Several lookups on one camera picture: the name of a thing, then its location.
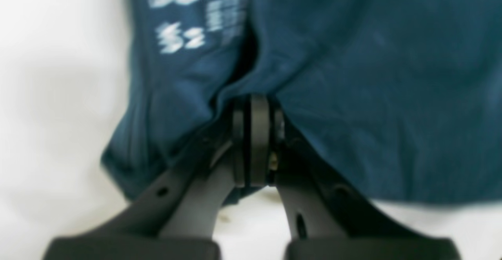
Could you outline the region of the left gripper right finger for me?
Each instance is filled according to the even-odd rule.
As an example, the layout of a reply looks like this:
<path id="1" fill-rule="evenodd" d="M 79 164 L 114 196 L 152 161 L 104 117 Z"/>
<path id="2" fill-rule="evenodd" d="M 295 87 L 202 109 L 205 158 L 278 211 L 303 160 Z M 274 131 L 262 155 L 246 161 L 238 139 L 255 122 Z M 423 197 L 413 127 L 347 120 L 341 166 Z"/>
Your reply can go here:
<path id="1" fill-rule="evenodd" d="M 287 260 L 459 260 L 452 240 L 395 221 L 325 162 L 278 104 L 249 96 L 249 186 L 275 187 Z"/>

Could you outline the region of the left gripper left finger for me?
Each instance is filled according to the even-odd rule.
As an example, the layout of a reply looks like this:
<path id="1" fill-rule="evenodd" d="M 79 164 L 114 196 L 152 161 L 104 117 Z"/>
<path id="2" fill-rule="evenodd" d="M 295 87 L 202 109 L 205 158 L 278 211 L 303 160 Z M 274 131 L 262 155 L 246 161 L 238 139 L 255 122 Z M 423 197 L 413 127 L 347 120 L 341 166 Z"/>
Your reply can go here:
<path id="1" fill-rule="evenodd" d="M 220 260 L 212 240 L 220 207 L 245 185 L 244 111 L 204 130 L 177 165 L 101 226 L 54 239 L 45 260 Z"/>

